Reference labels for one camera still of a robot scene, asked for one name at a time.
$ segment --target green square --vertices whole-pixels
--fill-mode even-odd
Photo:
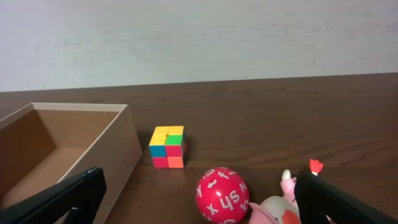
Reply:
[[[167,136],[166,146],[179,146],[182,142],[182,135]]]

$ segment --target white wall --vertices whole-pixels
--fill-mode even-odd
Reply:
[[[398,72],[396,0],[0,0],[0,91]]]

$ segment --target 2x2 puzzle cube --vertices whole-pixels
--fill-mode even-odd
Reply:
[[[184,126],[159,126],[149,143],[155,168],[184,168],[187,139]]]

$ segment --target pink pig toy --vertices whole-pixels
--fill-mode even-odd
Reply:
[[[310,160],[311,172],[314,175],[322,170],[323,164],[318,160]],[[300,214],[294,196],[296,178],[291,176],[289,170],[282,174],[280,186],[284,196],[271,196],[260,205],[249,203],[253,209],[249,224],[300,224]]]

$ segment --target red ball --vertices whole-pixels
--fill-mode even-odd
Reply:
[[[249,189],[235,171],[217,167],[199,180],[196,192],[200,213],[213,223],[237,223],[249,207]]]

